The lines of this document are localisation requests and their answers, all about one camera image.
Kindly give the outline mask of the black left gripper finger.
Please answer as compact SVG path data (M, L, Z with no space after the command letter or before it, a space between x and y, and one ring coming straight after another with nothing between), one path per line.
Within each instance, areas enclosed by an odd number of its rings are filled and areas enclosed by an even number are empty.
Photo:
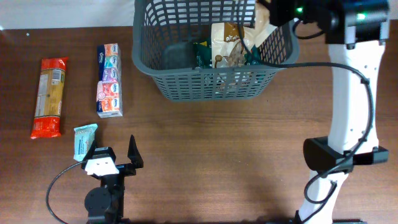
M88 162L88 160L92 159L96 147L97 147L97 142L96 142L96 140L94 140L90 146L90 149L84 156L83 162Z
M140 169L144 167L144 161L138 151L135 137L131 135L129 140L129 147L127 152L127 157L131 160L135 169Z

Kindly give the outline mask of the beige kraft paper pouch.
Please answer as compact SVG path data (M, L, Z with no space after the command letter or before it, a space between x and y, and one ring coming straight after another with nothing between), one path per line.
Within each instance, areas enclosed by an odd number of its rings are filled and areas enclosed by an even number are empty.
M270 11L259 1L256 1L255 10L254 45L260 47L277 27L270 23Z

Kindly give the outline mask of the brown chocolate snack pouch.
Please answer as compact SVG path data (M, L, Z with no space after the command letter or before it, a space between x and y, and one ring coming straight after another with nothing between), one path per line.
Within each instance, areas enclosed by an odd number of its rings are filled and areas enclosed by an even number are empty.
M241 27L244 44L254 45L254 29ZM246 54L238 25L234 23L214 23L211 25L211 62L213 68L240 67L246 63Z

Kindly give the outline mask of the green instant coffee bag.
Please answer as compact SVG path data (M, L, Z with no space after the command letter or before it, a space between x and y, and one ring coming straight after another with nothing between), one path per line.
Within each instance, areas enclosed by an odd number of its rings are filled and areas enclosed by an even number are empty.
M244 65L260 65L259 49L253 46L248 54L241 40L234 42L215 41L210 38L193 43L197 67L226 68Z

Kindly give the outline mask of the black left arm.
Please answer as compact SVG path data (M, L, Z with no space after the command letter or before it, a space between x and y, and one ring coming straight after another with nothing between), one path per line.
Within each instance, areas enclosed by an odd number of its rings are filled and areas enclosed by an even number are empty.
M130 223L124 217L124 181L136 175L144 167L134 136L130 137L127 157L129 163L116 164L116 155L111 147L97 147L96 143L83 158L81 168L99 180L100 186L90 190L85 197L88 223L120 224Z

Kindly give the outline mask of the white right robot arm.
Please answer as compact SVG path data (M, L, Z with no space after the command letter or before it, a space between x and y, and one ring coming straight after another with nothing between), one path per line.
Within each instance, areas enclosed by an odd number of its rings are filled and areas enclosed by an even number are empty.
M270 23L315 23L328 45L333 115L328 136L303 144L310 179L294 223L331 223L343 182L355 166L386 162L375 124L377 78L389 37L387 0L264 1Z

